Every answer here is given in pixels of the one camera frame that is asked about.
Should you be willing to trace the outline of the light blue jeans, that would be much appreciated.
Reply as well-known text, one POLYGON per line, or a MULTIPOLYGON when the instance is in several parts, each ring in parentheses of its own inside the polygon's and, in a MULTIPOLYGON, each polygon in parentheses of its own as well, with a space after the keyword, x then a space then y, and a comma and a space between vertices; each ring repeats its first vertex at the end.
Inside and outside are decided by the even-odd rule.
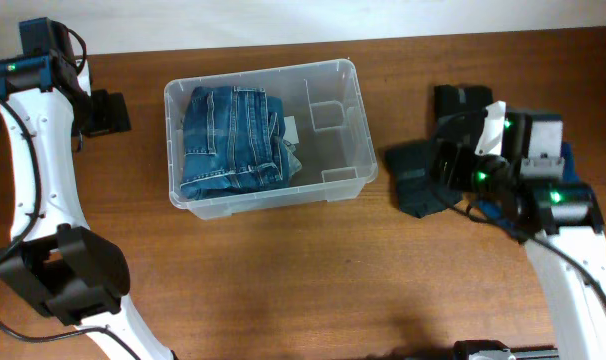
POLYGON ((298 172, 302 170, 302 163, 296 157, 296 146, 291 142, 283 139, 283 147, 286 151, 287 164, 288 164, 288 179, 291 180, 298 172))

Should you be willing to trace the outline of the dark blue jeans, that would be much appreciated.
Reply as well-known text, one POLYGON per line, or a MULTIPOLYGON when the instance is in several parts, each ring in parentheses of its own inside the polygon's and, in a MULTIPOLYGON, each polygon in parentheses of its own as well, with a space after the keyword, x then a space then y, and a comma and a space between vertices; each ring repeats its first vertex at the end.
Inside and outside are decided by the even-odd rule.
POLYGON ((204 200, 290 185, 283 102, 262 88, 195 88, 182 121, 182 195, 204 200))

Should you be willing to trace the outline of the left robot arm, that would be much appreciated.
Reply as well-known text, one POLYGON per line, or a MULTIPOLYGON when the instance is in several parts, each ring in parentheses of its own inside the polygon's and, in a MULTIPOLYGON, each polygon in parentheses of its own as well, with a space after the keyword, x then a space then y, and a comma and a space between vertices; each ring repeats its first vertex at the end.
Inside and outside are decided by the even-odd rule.
POLYGON ((0 279, 111 359, 174 358, 133 304, 123 252, 90 230, 80 206, 71 142, 92 115, 88 67, 57 50, 0 61, 0 115, 15 189, 0 279))

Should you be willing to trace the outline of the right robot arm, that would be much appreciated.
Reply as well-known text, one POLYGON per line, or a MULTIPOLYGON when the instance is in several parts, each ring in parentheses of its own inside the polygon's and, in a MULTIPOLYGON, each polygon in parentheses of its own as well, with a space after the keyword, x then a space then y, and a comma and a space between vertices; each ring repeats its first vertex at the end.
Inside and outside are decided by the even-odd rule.
POLYGON ((562 359, 606 359, 606 237, 592 188, 565 177, 557 114, 488 110, 440 121, 430 176, 470 197, 464 216, 521 245, 562 359))

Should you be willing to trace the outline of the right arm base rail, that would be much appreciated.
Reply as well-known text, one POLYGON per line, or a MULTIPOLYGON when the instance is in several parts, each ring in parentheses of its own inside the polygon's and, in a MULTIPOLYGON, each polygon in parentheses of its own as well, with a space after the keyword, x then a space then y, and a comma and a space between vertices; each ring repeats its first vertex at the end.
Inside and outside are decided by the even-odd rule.
POLYGON ((497 340, 457 341, 452 349, 454 360, 559 360, 555 348, 509 348, 497 340))

